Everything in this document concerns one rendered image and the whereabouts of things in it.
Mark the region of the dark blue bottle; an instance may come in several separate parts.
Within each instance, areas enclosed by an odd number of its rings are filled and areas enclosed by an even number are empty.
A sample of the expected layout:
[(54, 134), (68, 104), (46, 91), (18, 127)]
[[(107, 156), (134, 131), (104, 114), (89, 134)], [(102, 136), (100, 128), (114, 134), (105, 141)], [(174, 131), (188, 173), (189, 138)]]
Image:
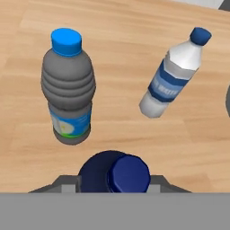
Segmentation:
[(151, 181), (146, 163), (138, 156), (108, 150), (89, 158), (79, 171), (81, 192), (146, 192)]

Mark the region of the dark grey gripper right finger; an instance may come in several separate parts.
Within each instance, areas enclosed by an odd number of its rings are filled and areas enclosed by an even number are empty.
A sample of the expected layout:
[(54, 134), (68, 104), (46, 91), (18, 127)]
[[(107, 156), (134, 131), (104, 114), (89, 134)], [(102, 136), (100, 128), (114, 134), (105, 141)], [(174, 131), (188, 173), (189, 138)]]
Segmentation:
[(169, 183), (166, 178), (162, 175), (152, 175), (149, 187), (147, 189), (148, 193), (189, 193), (188, 190), (175, 186)]

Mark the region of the grey bottle with blue cap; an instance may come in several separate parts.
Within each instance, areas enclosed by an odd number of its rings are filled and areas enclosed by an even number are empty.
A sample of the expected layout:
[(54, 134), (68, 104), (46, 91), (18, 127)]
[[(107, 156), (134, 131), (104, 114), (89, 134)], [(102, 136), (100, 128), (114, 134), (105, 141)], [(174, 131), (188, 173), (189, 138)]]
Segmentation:
[(58, 28), (42, 60), (41, 90), (47, 99), (53, 132), (66, 145), (77, 145), (91, 132), (96, 90), (93, 64), (78, 31)]

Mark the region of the white bottle with blue label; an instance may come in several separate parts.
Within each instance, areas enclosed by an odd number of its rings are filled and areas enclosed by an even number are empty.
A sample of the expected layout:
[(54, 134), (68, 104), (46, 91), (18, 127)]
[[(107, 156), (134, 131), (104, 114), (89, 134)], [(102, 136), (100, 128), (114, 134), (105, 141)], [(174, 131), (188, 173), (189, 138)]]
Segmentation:
[(160, 118), (164, 114), (199, 70), (202, 49), (211, 37), (210, 31), (195, 27), (188, 40), (169, 48), (139, 103), (146, 117)]

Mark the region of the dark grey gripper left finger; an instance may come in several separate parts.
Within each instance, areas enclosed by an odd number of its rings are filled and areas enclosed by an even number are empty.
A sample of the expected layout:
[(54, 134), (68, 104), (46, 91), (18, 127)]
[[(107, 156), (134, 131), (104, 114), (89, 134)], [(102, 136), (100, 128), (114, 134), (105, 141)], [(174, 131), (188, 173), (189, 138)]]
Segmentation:
[(31, 193), (78, 193), (81, 191), (81, 177), (77, 175), (60, 175), (49, 185), (43, 186)]

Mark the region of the dark grey round object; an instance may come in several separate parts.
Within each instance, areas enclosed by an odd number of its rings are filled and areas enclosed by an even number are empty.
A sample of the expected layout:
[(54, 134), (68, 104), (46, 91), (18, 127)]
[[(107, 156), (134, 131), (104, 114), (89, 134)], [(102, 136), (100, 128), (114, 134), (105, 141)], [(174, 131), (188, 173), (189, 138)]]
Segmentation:
[(226, 111), (230, 118), (230, 85), (228, 86), (227, 92), (226, 92)]

